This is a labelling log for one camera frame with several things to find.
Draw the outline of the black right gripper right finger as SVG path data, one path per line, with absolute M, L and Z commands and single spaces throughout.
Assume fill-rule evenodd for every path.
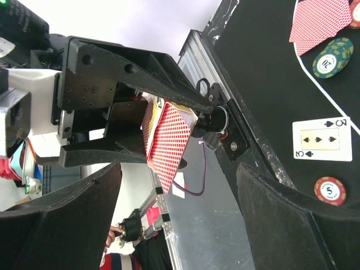
M 256 269 L 359 269 L 359 211 L 321 202 L 245 163 L 236 178 Z

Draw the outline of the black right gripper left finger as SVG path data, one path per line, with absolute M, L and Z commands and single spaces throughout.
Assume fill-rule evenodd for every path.
M 1 269 L 99 269 L 122 181 L 119 163 L 1 212 Z

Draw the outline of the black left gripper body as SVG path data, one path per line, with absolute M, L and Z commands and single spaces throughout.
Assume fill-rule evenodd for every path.
M 122 82 L 133 66 L 98 47 L 69 48 L 64 54 L 62 74 L 55 100 L 58 134 L 105 129 L 113 135 L 139 129 L 148 105 L 137 91 Z

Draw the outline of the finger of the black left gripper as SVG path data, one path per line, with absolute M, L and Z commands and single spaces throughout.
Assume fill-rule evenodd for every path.
M 67 51 L 79 47 L 107 50 L 119 57 L 115 65 L 119 65 L 121 60 L 132 65 L 133 69 L 122 78 L 122 82 L 129 87 L 204 113 L 213 110 L 210 101 L 199 94 L 173 58 L 166 53 L 79 37 L 68 38 Z
M 119 133 L 87 142 L 62 146 L 59 163 L 65 167 L 102 163 L 145 163 L 142 132 Z

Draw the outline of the red playing card box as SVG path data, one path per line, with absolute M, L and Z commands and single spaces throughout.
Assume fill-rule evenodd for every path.
M 146 160 L 165 194 L 176 176 L 197 120 L 190 108 L 159 97 L 148 100 L 141 125 Z

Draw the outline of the red poker chip stack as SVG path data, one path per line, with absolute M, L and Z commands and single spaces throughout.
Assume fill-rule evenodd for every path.
M 314 185 L 317 199 L 331 205 L 339 206 L 346 201 L 347 192 L 342 182 L 334 177 L 321 177 Z

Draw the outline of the three of spades card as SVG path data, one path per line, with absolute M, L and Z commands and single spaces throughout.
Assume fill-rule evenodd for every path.
M 294 159 L 353 160 L 350 117 L 296 121 L 292 123 Z

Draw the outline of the red back cards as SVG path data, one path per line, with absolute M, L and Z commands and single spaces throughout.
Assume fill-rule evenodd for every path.
M 301 56 L 352 22 L 349 1 L 298 1 L 289 42 Z

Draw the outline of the green chips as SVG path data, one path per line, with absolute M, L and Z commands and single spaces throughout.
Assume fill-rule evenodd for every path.
M 346 67 L 353 52 L 354 46 L 350 39 L 332 40 L 314 59 L 313 74 L 321 79 L 333 77 Z

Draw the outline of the red chips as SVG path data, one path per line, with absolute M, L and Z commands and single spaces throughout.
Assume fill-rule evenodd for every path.
M 359 29 L 360 27 L 360 0 L 353 0 L 349 6 L 352 21 L 349 27 L 352 29 Z

